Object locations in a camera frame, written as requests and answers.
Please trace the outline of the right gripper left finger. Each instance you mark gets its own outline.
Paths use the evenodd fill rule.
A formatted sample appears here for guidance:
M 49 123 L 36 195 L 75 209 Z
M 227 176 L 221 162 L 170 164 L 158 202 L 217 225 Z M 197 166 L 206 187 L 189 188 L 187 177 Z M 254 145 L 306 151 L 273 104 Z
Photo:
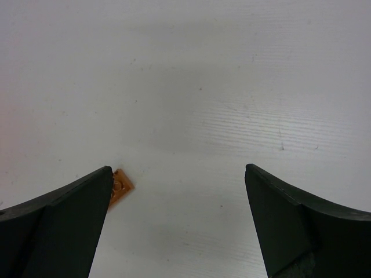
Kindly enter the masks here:
M 112 186 L 104 166 L 1 210 L 1 277 L 88 277 Z

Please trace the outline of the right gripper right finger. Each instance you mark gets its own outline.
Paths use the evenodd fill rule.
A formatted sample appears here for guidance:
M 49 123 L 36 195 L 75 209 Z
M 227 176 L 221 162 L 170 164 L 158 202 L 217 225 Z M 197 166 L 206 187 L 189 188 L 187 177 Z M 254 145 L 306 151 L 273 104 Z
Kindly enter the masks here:
M 370 213 L 246 165 L 246 191 L 268 277 L 370 277 Z

